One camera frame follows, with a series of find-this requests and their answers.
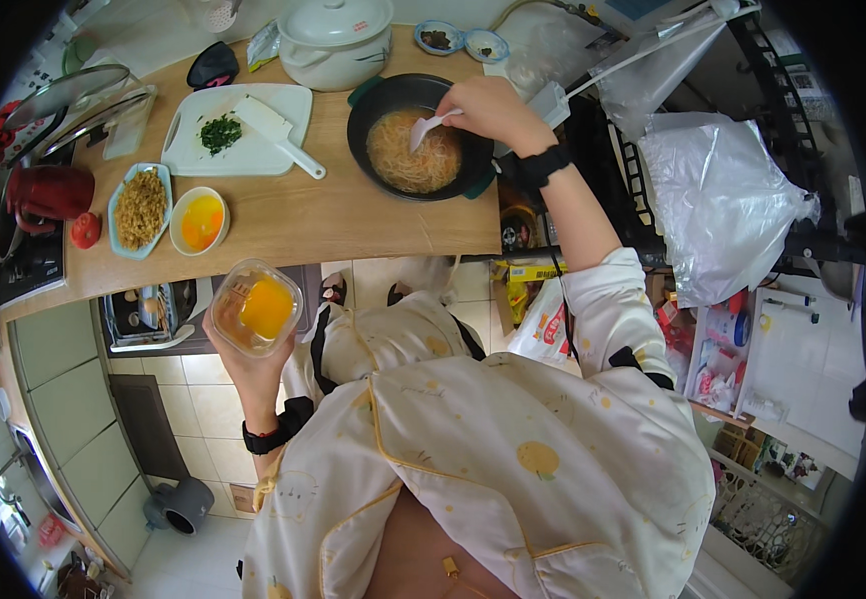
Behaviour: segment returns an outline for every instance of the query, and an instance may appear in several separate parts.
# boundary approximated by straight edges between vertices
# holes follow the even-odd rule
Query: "plate of dried shredded food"
[[[117,256],[143,260],[170,223],[170,170],[154,162],[130,167],[107,204],[110,247]]]

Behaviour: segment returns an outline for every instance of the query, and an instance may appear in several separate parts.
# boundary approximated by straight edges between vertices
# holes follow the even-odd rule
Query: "black pot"
[[[439,100],[453,83],[434,75],[410,73],[391,78],[374,77],[357,87],[347,103],[353,108],[347,120],[347,143],[350,152],[367,177],[386,192],[400,198],[434,201],[466,196],[473,199],[486,191],[496,170],[492,165],[492,140],[456,129],[462,155],[460,172],[445,187],[429,194],[410,194],[390,185],[374,171],[367,156],[367,134],[380,117],[394,110],[422,107],[436,110]]]

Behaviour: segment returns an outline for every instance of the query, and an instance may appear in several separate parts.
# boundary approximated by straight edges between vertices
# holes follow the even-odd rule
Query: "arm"
[[[447,117],[458,126],[497,139],[520,158],[545,152],[556,135],[499,77],[476,77],[456,83],[443,96],[437,114],[454,107],[463,114]],[[623,248],[603,207],[574,165],[549,176],[540,190],[553,221],[569,273],[566,295],[576,315],[574,342],[583,376],[610,367],[609,359],[630,347],[643,371],[675,376],[667,366],[666,344],[645,300],[645,275],[636,253]]]
[[[280,377],[283,375],[283,365],[293,352],[296,331],[294,330],[286,342],[272,355],[247,357],[216,333],[211,312],[212,310],[207,308],[203,317],[203,330],[216,348],[216,352],[220,354],[224,368],[234,381],[236,393],[240,396],[240,405],[243,407],[243,419],[246,421],[247,430],[255,435],[277,430],[280,426],[277,420]],[[277,461],[282,449],[280,447],[265,455],[253,456],[258,478],[262,478],[267,468]]]
[[[476,77],[456,83],[443,96],[437,114],[454,107],[463,114],[443,124],[497,139],[520,158],[542,154],[557,145],[556,135],[501,77]],[[598,265],[620,247],[619,238],[593,192],[575,166],[551,174],[540,192],[556,222],[559,248],[571,271]]]

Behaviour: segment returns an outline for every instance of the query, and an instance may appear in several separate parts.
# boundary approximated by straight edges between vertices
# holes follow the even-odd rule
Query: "kitchen sink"
[[[54,514],[69,528],[78,533],[83,532],[80,530],[80,527],[76,525],[76,522],[73,521],[73,517],[70,515],[70,511],[67,508],[67,504],[60,498],[56,488],[54,487],[53,481],[43,468],[43,464],[41,464],[40,461],[42,453],[36,441],[34,441],[29,433],[22,428],[13,425],[10,427],[13,429],[13,433],[17,436],[17,445],[20,447],[20,450],[23,451],[23,456],[20,457],[20,461],[22,462],[23,467],[26,468],[30,480],[33,481],[33,486],[37,490],[37,494],[43,499],[43,503],[46,504],[46,507],[50,509],[52,514]]]

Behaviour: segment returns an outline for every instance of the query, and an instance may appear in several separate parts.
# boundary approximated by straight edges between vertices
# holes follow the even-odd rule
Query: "red kettle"
[[[53,222],[37,224],[23,213],[55,221],[73,221],[90,210],[93,200],[93,175],[74,167],[18,165],[7,181],[7,212],[27,233],[50,233]]]

